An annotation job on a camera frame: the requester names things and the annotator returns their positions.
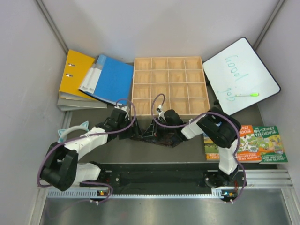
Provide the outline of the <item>brown floral necktie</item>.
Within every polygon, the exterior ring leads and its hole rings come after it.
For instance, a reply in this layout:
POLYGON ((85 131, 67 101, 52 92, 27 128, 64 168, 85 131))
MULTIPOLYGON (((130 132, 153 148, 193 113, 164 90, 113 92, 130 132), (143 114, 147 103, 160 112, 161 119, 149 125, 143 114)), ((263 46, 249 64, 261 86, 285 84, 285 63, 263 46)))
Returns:
POLYGON ((174 148, 183 142, 183 140, 174 133, 164 134, 164 135, 159 135, 159 134, 146 135, 146 136, 139 135, 139 136, 133 136, 130 139, 134 141, 151 143, 151 144, 170 147, 170 148, 174 148))

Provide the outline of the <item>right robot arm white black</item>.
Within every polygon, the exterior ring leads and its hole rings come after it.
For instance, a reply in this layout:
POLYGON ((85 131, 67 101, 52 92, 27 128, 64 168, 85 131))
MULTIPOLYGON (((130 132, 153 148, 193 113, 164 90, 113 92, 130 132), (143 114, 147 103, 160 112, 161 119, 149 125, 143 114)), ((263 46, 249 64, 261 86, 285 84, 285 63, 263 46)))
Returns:
POLYGON ((239 169, 237 149, 241 124, 222 110, 212 107, 206 113, 184 123, 173 110, 162 111, 153 117, 147 138, 161 145, 175 147, 197 136, 206 135, 218 147, 217 172, 205 172, 204 182, 211 188, 231 185, 239 169))

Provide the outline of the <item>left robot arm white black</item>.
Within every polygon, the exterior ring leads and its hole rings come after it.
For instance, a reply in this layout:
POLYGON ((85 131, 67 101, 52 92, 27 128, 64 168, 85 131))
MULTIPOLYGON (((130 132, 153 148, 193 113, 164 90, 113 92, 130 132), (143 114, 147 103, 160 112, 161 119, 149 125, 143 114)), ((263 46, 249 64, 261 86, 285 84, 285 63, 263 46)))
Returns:
POLYGON ((68 141, 54 142, 39 168, 37 183, 41 180, 60 191, 72 185, 91 181, 96 186, 106 182, 106 174, 95 162, 80 164, 78 161, 95 148, 105 145, 115 138, 127 139, 132 136, 135 119, 129 117, 128 106, 116 106, 111 116, 98 123, 87 133, 68 141))

